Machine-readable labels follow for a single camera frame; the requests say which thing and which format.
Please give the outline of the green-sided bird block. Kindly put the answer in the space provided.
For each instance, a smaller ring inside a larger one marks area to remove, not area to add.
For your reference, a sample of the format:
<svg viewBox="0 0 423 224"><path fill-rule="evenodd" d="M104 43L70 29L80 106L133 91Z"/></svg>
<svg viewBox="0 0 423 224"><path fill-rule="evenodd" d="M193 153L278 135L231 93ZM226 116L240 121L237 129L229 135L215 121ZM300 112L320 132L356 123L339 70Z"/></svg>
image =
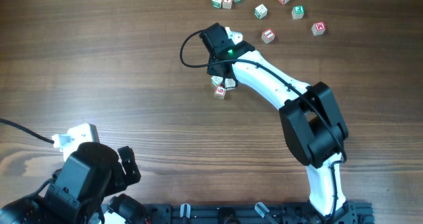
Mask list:
<svg viewBox="0 0 423 224"><path fill-rule="evenodd" d="M218 76L212 76L211 77L211 83L214 87L218 87L222 84L223 78Z"/></svg>

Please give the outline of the blue-sided snail block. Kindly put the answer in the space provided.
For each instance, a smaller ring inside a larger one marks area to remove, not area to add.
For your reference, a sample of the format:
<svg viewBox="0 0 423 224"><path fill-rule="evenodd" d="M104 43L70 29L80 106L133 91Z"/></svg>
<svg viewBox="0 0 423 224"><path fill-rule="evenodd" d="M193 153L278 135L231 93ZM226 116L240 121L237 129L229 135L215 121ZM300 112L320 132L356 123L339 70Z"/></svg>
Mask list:
<svg viewBox="0 0 423 224"><path fill-rule="evenodd" d="M227 91L233 90L237 87L237 82L234 79L225 79L224 87Z"/></svg>

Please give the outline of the red I letter block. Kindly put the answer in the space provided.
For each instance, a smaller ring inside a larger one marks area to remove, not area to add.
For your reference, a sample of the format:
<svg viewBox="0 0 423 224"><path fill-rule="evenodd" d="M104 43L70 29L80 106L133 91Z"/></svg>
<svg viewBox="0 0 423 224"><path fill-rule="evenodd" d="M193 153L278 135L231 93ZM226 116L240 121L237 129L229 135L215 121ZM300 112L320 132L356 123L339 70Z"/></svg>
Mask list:
<svg viewBox="0 0 423 224"><path fill-rule="evenodd" d="M261 38L265 44L269 44L275 39L275 33L271 28L269 28L262 33Z"/></svg>

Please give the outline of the red 6 number block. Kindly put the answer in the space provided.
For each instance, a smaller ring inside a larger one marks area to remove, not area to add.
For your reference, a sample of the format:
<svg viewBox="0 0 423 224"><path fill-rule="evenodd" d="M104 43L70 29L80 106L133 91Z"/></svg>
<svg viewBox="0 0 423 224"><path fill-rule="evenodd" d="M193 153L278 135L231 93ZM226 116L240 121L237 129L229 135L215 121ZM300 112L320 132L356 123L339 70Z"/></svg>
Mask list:
<svg viewBox="0 0 423 224"><path fill-rule="evenodd" d="M216 86L214 97L224 99L226 95L227 89L222 87L221 85Z"/></svg>

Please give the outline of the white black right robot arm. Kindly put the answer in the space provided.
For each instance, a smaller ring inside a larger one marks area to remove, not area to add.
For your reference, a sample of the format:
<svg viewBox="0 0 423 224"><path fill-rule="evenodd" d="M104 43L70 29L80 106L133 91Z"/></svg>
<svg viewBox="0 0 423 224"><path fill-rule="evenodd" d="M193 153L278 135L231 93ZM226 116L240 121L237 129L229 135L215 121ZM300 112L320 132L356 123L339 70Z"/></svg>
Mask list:
<svg viewBox="0 0 423 224"><path fill-rule="evenodd" d="M312 207L323 222L338 221L346 202L340 166L346 162L348 129L332 90L323 82L309 85L286 75L241 34L218 23L198 34L209 53L209 75L244 84L278 109L285 143L306 168Z"/></svg>

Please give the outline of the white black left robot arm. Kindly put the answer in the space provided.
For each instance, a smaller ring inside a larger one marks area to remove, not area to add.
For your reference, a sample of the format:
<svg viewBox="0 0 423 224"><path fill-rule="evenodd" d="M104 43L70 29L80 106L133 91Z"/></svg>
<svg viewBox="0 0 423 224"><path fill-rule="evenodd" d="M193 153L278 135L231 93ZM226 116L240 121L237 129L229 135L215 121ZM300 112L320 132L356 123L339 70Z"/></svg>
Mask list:
<svg viewBox="0 0 423 224"><path fill-rule="evenodd" d="M89 223L106 219L102 202L140 181L135 155L84 142L39 189L1 208L2 223Z"/></svg>

